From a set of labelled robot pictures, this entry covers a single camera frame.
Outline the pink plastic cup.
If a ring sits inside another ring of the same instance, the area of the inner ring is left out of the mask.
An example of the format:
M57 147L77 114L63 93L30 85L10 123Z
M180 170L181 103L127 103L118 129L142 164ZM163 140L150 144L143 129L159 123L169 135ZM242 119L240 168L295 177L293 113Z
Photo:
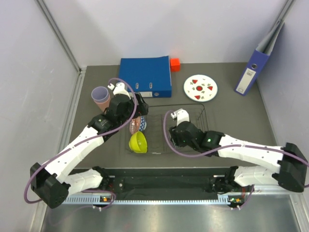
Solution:
M108 97L104 99L104 102L98 102L98 101L94 101L94 102L96 103L96 105L99 107L99 109L102 112L105 112L105 110L109 107L110 100L111 100L111 97L109 95Z

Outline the red blue patterned bowl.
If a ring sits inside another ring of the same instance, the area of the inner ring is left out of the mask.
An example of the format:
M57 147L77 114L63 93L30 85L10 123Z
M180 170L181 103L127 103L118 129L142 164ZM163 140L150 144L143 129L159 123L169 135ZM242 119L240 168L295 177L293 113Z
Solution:
M129 124L129 130L131 134L135 134L138 131L144 131L147 127L147 122L144 116L139 116L132 119Z

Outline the lilac plastic cup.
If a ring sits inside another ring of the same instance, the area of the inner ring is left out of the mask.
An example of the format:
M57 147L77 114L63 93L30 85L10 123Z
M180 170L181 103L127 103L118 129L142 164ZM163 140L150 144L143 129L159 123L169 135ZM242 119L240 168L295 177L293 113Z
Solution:
M91 97L95 102L105 102L109 97L109 91L106 87L99 86L92 90Z

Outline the white watermelon plate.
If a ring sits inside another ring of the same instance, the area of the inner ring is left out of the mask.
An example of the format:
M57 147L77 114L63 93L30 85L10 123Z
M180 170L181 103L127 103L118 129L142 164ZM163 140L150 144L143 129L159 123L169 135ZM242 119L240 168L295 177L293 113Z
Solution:
M188 77L183 84L183 89L186 96L196 102L209 102L218 93L216 82L202 74Z

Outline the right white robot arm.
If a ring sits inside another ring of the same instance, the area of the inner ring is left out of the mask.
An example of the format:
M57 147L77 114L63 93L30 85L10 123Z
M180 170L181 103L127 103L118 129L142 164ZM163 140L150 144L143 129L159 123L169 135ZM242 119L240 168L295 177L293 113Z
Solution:
M217 156L241 160L252 167L230 167L223 182L230 191L252 185L278 185L292 192L303 192L308 161L297 145L267 146L242 141L218 131L202 131L184 121L169 128L172 148L190 147L196 157Z

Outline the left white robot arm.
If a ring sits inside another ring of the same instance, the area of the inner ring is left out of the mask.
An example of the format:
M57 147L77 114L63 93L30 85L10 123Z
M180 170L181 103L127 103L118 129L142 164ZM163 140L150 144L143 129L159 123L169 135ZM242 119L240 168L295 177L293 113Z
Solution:
M44 164L32 165L26 189L31 189L52 209L63 204L68 196L83 190L106 191L110 183L104 169L96 166L79 174L71 174L72 170L132 119L147 115L148 110L149 105L139 92L132 97L115 94L107 109L94 116L58 155Z

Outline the yellow-green bowl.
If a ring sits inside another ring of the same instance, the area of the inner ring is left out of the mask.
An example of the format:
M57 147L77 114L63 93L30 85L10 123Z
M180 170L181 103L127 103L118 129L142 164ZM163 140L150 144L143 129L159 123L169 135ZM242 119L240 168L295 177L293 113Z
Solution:
M138 131L131 136L128 145L130 150L135 153L146 153L148 150L146 138L141 131Z

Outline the blue lying binder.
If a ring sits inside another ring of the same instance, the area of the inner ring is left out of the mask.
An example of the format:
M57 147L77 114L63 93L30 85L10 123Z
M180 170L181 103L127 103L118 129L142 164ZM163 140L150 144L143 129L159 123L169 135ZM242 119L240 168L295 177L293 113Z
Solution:
M118 77L144 98L172 96L169 56L157 58L122 58Z

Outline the red cube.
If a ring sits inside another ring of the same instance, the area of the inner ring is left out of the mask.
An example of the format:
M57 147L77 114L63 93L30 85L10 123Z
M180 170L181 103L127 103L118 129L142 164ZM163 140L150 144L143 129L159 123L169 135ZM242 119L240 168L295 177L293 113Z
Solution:
M181 69L180 59L179 58L171 58L170 62L170 70L171 72L179 72Z

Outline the purple standing binder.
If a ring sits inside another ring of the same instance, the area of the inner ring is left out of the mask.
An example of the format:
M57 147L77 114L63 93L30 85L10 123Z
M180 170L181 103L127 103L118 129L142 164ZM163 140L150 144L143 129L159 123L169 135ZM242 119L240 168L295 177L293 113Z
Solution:
M251 89L267 63L283 25L283 20L277 21L270 32L258 44L235 87L236 93L245 96Z

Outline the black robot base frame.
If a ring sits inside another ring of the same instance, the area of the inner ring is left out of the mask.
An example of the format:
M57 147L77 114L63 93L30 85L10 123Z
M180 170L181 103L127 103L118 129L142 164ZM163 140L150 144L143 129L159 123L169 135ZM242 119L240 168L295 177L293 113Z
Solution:
M229 168L104 169L96 189L111 191L118 200L206 200L247 190L227 178L229 172Z

